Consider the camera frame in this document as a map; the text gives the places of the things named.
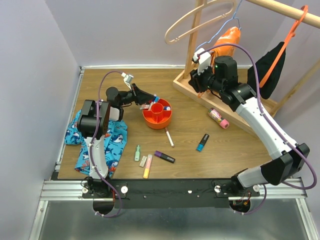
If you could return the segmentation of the white grey marker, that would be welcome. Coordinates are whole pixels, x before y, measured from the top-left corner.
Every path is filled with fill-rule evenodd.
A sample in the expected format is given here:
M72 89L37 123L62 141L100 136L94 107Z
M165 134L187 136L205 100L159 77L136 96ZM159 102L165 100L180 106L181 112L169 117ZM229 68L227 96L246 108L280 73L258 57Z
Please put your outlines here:
M149 110L150 109L150 105L149 104L143 104L140 107L140 110Z

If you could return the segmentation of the black blue highlighter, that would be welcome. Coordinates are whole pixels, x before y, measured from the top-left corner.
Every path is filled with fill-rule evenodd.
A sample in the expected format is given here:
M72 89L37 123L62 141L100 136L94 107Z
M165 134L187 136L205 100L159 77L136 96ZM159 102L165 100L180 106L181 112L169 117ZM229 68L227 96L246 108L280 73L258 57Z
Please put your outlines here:
M196 148L196 150L197 150L198 152L201 152L201 151L203 150L203 148L204 148L204 146L206 145L209 137L210 137L209 134L207 134L207 133L204 134L204 136L202 137L201 141L199 142L199 144L198 144L198 146L197 146L197 148Z

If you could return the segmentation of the white dark blue marker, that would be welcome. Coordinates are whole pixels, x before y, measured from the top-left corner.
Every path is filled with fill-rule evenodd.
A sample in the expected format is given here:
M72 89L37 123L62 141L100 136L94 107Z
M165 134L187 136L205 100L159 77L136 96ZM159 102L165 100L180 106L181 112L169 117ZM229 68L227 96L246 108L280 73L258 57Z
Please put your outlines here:
M171 111L172 109L171 109L170 106L164 106L164 107L163 107L163 110L164 110L164 111Z

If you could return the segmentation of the white brown marker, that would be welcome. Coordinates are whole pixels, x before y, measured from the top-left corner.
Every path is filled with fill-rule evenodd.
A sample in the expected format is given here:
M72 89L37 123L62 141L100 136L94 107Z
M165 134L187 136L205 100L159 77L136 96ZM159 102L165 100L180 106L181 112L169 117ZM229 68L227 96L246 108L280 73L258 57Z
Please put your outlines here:
M166 135L167 135L167 138L168 138L168 140L169 140L169 143L170 143L171 147L174 148L175 145L174 145L174 142L173 142L173 140L172 140L172 137L171 137L171 135L170 135L169 130L168 130L167 127L165 128L165 133L166 133Z

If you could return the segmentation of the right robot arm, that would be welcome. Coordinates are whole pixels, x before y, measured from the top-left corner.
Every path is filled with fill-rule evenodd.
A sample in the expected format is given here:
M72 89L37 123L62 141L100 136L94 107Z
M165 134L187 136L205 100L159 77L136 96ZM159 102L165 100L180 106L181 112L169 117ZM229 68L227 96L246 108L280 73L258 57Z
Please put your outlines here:
M271 160L254 168L245 169L230 179L230 191L241 196L249 187L258 184L282 183L303 165L303 158L310 153L309 147L297 142L280 128L264 110L256 92L247 83L238 81L237 62L231 56L219 56L211 64L208 52L195 54L192 61L198 68L190 72L190 86L197 93L209 90L219 94L223 103L242 117L266 147Z

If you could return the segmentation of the black purple highlighter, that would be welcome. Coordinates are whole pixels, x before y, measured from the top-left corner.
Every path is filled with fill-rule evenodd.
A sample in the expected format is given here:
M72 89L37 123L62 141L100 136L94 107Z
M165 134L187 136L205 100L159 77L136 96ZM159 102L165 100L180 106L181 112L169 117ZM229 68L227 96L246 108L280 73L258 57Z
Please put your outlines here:
M175 163L175 158L173 158L173 157L171 157L171 156L169 156L169 155L167 155L167 154L165 154L165 153L162 153L162 152L160 152L160 151L155 151L154 152L154 155L156 156L156 157L158 157L158 158L160 158L160 159L163 159L163 160L165 160L165 161L167 161L167 162L170 162L170 163L172 163L172 164L174 164Z

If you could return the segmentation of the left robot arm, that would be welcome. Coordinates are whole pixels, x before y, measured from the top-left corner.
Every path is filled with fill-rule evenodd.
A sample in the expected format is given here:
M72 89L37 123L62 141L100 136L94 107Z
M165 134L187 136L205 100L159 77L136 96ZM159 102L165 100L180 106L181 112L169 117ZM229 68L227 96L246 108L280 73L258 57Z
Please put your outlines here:
M106 101L101 99L85 100L77 122L77 129L84 138L88 149L89 177L88 190L99 197L107 197L110 193L119 196L118 191L109 183L109 169L106 163L104 142L109 121L119 122L123 119L124 106L149 104L155 99L132 84L130 90L119 91L116 87L106 90Z

